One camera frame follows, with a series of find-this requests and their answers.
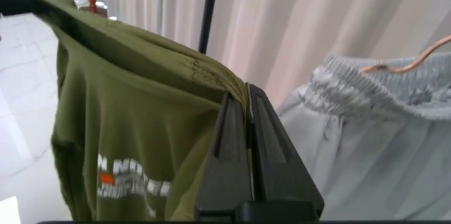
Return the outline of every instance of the copper hanger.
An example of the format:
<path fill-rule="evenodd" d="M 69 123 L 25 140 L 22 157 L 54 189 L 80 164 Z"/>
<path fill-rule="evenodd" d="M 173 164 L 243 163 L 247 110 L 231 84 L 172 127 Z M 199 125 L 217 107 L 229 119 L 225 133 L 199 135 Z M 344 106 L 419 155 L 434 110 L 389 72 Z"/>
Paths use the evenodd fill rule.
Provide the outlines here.
<path fill-rule="evenodd" d="M 433 51 L 435 51 L 438 47 L 440 47 L 448 42 L 451 42 L 451 35 L 438 40 L 435 44 L 432 44 L 429 48 L 427 48 L 425 51 L 423 51 L 423 53 L 421 53 L 420 56 L 414 62 L 410 63 L 407 66 L 401 67 L 401 68 L 391 68 L 390 66 L 388 66 L 386 64 L 379 64 L 379 65 L 366 66 L 364 68 L 360 68 L 360 71 L 363 73 L 368 73 L 368 72 L 373 72 L 376 70 L 386 70 L 391 73 L 405 73 L 405 72 L 408 72 L 408 71 L 414 69 L 415 67 L 419 66 L 421 63 L 423 63 L 423 61 L 429 55 L 431 55 L 431 53 Z"/>

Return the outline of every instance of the elastic waistband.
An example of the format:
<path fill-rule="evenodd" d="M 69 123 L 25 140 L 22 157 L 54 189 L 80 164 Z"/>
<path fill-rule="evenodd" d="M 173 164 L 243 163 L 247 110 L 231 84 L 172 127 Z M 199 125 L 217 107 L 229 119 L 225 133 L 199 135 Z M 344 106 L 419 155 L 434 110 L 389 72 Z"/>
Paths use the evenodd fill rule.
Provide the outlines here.
<path fill-rule="evenodd" d="M 451 119 L 451 53 L 431 54 L 406 73 L 359 71 L 379 63 L 402 67 L 415 59 L 377 61 L 329 55 L 310 77 L 305 104 L 345 116 Z"/>

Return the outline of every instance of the glossy floor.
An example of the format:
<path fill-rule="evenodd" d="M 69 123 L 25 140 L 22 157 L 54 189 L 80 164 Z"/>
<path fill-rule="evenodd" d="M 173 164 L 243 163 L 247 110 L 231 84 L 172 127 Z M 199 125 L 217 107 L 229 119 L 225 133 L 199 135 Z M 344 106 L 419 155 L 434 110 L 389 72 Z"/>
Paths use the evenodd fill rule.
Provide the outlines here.
<path fill-rule="evenodd" d="M 17 198 L 22 224 L 70 220 L 50 148 L 57 39 L 33 14 L 2 18 L 0 36 L 0 201 Z"/>

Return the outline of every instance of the white curtain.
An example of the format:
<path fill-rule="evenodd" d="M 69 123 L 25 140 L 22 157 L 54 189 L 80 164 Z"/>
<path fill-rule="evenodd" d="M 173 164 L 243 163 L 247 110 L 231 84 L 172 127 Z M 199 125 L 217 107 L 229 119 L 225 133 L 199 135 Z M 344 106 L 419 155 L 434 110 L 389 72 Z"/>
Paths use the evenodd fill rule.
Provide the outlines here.
<path fill-rule="evenodd" d="M 106 3 L 119 20 L 197 49 L 204 0 Z M 216 0 L 207 55 L 278 106 L 327 54 L 417 56 L 451 35 L 450 9 L 451 0 Z"/>

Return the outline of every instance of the green shirt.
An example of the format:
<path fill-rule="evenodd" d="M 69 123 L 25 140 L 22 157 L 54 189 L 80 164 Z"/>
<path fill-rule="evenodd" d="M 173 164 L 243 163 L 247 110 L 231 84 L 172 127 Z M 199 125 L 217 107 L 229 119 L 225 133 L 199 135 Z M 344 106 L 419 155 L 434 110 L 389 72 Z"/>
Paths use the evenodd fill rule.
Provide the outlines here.
<path fill-rule="evenodd" d="M 58 37 L 51 143 L 74 220 L 193 220 L 224 92 L 246 87 L 215 60 L 156 34 L 36 0 Z"/>

